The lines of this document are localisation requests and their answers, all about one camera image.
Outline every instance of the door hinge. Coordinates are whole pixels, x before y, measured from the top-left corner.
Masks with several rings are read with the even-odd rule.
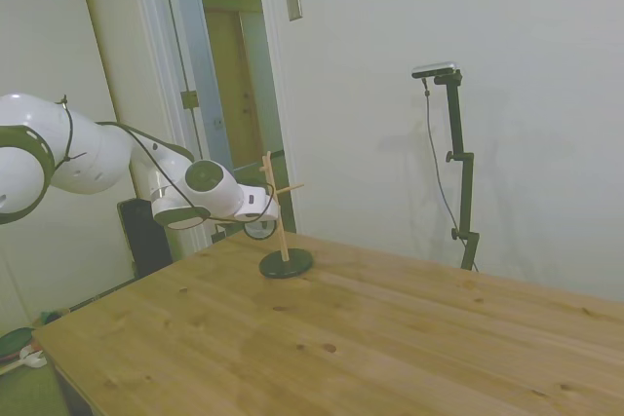
[[[199,99],[195,90],[180,93],[182,96],[182,107],[184,109],[196,109],[199,107]]]

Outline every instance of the black bracket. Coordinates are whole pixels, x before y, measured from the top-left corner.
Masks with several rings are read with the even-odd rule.
[[[461,268],[464,270],[472,270],[475,263],[477,244],[479,243],[479,233],[470,231],[475,155],[474,153],[466,153],[464,151],[461,112],[459,110],[459,86],[461,85],[462,78],[461,72],[455,70],[452,74],[435,77],[434,83],[447,87],[448,117],[450,119],[450,138],[452,141],[452,151],[447,153],[447,163],[453,160],[462,163],[459,229],[452,228],[450,234],[453,239],[459,238],[465,241]]]

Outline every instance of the black metal stand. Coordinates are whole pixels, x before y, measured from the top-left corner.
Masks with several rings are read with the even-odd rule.
[[[314,263],[312,254],[302,248],[289,248],[289,258],[288,262],[282,260],[280,250],[269,253],[260,261],[260,273],[266,278],[292,278],[307,272]]]
[[[459,212],[459,230],[452,228],[450,234],[453,239],[462,239],[466,242],[461,268],[472,270],[475,263],[479,233],[470,231],[470,218],[472,214],[472,180],[475,164],[475,154],[464,151],[464,140],[461,131],[461,112],[459,111],[459,86],[461,85],[461,72],[456,70],[450,75],[434,78],[436,85],[446,85],[448,97],[448,116],[450,118],[450,138],[452,151],[447,153],[447,163],[455,160],[462,163],[461,170],[461,205]]]

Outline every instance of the doorway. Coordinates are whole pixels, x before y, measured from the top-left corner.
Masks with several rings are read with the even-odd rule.
[[[201,3],[234,176],[244,184],[264,182],[261,158],[271,151],[276,184],[286,187],[288,171],[261,0]],[[204,123],[207,134],[213,124]],[[280,195],[279,201],[285,229],[294,232],[291,194]]]

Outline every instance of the black round base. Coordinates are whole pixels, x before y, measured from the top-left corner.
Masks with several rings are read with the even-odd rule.
[[[269,253],[260,261],[260,273],[266,278],[292,278],[307,272],[314,263],[312,254],[302,248],[289,248],[291,260],[282,260],[282,252]]]

